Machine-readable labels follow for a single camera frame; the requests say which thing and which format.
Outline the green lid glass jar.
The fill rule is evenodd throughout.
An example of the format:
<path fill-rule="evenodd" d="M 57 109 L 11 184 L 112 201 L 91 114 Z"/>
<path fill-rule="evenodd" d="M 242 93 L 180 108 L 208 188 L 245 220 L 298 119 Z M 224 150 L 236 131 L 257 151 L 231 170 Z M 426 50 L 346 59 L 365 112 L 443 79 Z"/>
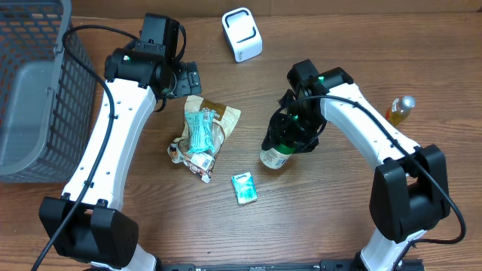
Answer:
<path fill-rule="evenodd" d="M 270 169 L 280 169 L 294 152 L 295 148 L 287 145 L 265 142 L 261 145 L 260 160 Z"/>

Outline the teal wipes packet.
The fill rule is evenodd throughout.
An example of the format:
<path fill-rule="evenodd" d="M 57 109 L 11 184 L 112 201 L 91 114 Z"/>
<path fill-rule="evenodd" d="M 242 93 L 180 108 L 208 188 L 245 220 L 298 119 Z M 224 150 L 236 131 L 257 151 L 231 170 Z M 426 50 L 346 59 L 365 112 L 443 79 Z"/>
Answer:
<path fill-rule="evenodd" d="M 212 111 L 185 112 L 185 120 L 189 133 L 189 154 L 205 151 L 214 151 L 212 138 L 212 124 L 214 113 Z"/>

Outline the brown Panera snack bag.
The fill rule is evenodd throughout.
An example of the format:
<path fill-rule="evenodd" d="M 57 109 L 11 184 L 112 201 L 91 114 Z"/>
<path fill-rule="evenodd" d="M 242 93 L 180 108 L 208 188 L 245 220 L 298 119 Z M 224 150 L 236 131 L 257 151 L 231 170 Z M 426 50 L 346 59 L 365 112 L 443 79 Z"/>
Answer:
<path fill-rule="evenodd" d="M 224 144 L 224 141 L 233 132 L 241 115 L 241 110 L 231 108 L 221 103 L 212 102 L 200 96 L 189 96 L 187 98 L 185 103 L 184 117 L 186 111 L 212 111 L 214 113 L 214 120 L 212 124 L 212 138 L 215 150 L 204 152 L 210 154 L 213 157 L 218 154 L 221 146 Z M 182 152 L 189 154 L 189 133 L 186 120 L 183 133 L 179 138 L 175 139 L 175 142 L 182 142 Z"/>

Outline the green white tissue pack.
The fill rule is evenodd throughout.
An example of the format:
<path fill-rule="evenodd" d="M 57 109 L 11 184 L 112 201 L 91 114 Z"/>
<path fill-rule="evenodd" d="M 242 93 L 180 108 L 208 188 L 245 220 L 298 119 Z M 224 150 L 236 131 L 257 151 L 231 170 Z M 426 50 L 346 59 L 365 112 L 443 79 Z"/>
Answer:
<path fill-rule="evenodd" d="M 240 206 L 255 202 L 258 199 L 254 179 L 250 172 L 235 175 L 231 178 L 236 194 L 237 203 Z"/>

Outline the small brown snack packet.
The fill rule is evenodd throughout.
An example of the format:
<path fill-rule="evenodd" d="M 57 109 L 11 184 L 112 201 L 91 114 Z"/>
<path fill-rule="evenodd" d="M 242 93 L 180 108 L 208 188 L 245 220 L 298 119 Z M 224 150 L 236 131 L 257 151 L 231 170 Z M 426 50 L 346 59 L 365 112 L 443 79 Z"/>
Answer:
<path fill-rule="evenodd" d="M 173 142 L 167 148 L 174 163 L 182 163 L 204 183 L 209 183 L 215 165 L 215 158 L 207 153 L 187 154 L 182 152 L 182 142 Z"/>

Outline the yellow drink bottle silver cap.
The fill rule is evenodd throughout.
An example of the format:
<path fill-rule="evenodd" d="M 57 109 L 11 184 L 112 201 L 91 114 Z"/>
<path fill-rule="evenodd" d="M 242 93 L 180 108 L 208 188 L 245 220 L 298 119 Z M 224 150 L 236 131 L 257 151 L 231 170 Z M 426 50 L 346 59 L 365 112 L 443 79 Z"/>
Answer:
<path fill-rule="evenodd" d="M 409 116 L 415 105 L 416 100 L 412 96 L 398 97 L 387 108 L 385 118 L 390 124 L 397 126 Z"/>

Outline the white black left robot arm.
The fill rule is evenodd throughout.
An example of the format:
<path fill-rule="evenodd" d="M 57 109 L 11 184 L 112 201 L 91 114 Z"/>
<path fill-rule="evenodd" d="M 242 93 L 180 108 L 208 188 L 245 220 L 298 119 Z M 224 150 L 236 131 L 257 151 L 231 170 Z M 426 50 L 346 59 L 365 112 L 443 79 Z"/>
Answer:
<path fill-rule="evenodd" d="M 92 270 L 159 270 L 139 244 L 139 226 L 123 212 L 127 173 L 149 116 L 167 99 L 197 95 L 194 62 L 183 62 L 185 28 L 147 14 L 139 35 L 116 49 L 98 76 L 102 107 L 80 163 L 58 198 L 46 197 L 39 218 L 57 254 Z"/>

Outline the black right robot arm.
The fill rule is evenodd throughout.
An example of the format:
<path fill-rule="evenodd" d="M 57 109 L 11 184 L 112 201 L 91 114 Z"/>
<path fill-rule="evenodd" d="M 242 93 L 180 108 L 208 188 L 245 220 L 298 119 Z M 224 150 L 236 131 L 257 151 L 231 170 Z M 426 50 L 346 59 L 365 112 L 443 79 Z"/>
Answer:
<path fill-rule="evenodd" d="M 400 133 L 341 68 L 320 73 L 306 59 L 292 66 L 287 79 L 291 87 L 270 118 L 261 162 L 279 169 L 292 154 L 313 151 L 326 124 L 332 123 L 374 171 L 369 209 L 376 230 L 369 243 L 354 259 L 324 260 L 320 268 L 422 270 L 421 260 L 404 256 L 450 213 L 444 154 Z"/>

